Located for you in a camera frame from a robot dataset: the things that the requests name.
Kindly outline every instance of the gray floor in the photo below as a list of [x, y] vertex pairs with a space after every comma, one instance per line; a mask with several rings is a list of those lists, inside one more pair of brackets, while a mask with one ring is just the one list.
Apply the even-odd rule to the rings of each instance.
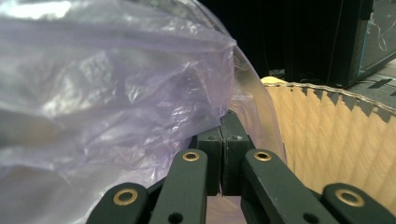
[[[389, 78], [391, 78], [392, 81], [385, 85], [382, 85], [379, 88], [370, 88], [376, 82]], [[346, 90], [361, 94], [372, 100], [377, 100], [384, 105], [396, 108], [396, 60], [388, 63], [382, 70]]]

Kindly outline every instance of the clear plastic sheet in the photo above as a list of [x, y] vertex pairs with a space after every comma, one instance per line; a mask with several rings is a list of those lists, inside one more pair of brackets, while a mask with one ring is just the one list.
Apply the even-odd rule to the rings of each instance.
[[[0, 1], [1, 223], [85, 223], [111, 187], [166, 176], [232, 98], [257, 146], [282, 155], [251, 122], [273, 114], [234, 85], [234, 46], [193, 0]], [[209, 202], [208, 223], [243, 223], [238, 199]]]

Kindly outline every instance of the woven basket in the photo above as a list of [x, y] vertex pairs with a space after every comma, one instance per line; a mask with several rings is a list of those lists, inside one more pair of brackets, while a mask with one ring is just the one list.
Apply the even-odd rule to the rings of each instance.
[[265, 84], [289, 168], [310, 189], [358, 187], [396, 215], [396, 110], [361, 95], [297, 83]]

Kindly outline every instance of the brass ring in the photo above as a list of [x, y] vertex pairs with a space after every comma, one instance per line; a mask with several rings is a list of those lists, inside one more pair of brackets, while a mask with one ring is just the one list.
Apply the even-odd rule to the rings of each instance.
[[[121, 199], [120, 196], [124, 193], [130, 193], [132, 195], [131, 198], [129, 198], [127, 200]], [[113, 203], [116, 205], [119, 205], [119, 206], [128, 205], [128, 204], [134, 203], [134, 201], [136, 201], [137, 195], [138, 195], [138, 193], [135, 189], [122, 189], [114, 195]]]
[[198, 161], [199, 160], [199, 154], [196, 152], [186, 152], [183, 155], [183, 159], [185, 161]]
[[259, 161], [270, 161], [272, 159], [272, 156], [270, 154], [260, 151], [254, 153], [254, 157]]
[[[354, 197], [355, 198], [355, 202], [354, 201], [350, 201], [349, 199], [347, 199], [344, 196], [344, 194], [349, 194], [350, 196]], [[364, 206], [363, 198], [359, 194], [353, 192], [352, 190], [349, 190], [349, 189], [338, 189], [338, 190], [335, 191], [335, 196], [337, 196], [337, 198], [341, 202], [346, 203], [346, 204], [348, 204], [350, 206], [353, 206], [353, 207], [362, 207], [362, 206]]]

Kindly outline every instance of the yellow object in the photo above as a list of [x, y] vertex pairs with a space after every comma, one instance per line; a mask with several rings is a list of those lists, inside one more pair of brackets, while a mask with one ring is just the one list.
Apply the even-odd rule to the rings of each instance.
[[348, 91], [262, 79], [289, 168], [310, 189], [364, 190], [396, 215], [396, 110]]

